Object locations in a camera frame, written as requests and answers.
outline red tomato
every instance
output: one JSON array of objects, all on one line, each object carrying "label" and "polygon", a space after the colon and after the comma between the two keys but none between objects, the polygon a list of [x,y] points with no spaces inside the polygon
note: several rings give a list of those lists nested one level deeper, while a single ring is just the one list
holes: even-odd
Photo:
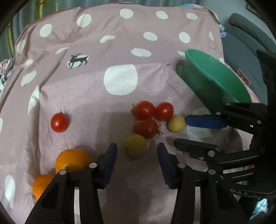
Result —
[{"label": "red tomato", "polygon": [[155,109],[155,118],[158,121],[168,121],[173,116],[173,106],[168,102],[159,104]]},{"label": "red tomato", "polygon": [[51,119],[51,128],[54,132],[63,132],[67,128],[68,119],[65,114],[57,113]]},{"label": "red tomato", "polygon": [[155,107],[149,101],[140,101],[133,108],[133,114],[138,120],[152,118],[154,116]]},{"label": "red tomato", "polygon": [[148,118],[137,121],[133,126],[133,130],[135,134],[141,135],[146,139],[150,139],[157,134],[158,126],[155,120]]}]

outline green bowl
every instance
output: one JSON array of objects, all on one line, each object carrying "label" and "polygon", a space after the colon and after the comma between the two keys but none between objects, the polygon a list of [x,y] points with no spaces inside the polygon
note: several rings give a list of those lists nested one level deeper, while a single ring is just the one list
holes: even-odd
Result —
[{"label": "green bowl", "polygon": [[180,77],[195,92],[211,114],[225,103],[252,103],[240,79],[211,55],[195,49],[185,51],[186,61]]}]

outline gray sofa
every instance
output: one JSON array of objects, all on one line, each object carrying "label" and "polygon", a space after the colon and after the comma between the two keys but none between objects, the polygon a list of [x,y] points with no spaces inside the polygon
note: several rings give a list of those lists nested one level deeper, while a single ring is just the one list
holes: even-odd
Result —
[{"label": "gray sofa", "polygon": [[245,17],[234,13],[225,25],[227,36],[222,38],[225,62],[234,71],[240,69],[249,79],[250,88],[262,103],[267,104],[267,89],[256,50],[276,52],[268,35]]}]

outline orange fruit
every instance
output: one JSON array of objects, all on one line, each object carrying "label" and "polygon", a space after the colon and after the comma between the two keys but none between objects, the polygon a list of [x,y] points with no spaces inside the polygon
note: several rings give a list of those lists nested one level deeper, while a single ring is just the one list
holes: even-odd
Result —
[{"label": "orange fruit", "polygon": [[49,174],[38,176],[33,182],[33,193],[38,200],[50,182],[53,180],[53,176]]},{"label": "orange fruit", "polygon": [[67,149],[59,154],[55,161],[55,172],[62,169],[68,172],[78,171],[92,163],[89,155],[80,149]]}]

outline curtain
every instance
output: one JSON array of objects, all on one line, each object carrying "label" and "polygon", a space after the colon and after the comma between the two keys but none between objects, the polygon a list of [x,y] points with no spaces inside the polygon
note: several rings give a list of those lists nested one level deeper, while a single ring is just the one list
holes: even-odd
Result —
[{"label": "curtain", "polygon": [[0,37],[0,61],[12,58],[14,43],[24,27],[42,16],[53,12],[82,7],[89,8],[111,2],[131,2],[145,6],[174,7],[183,4],[202,5],[204,0],[30,0],[13,18]]}]

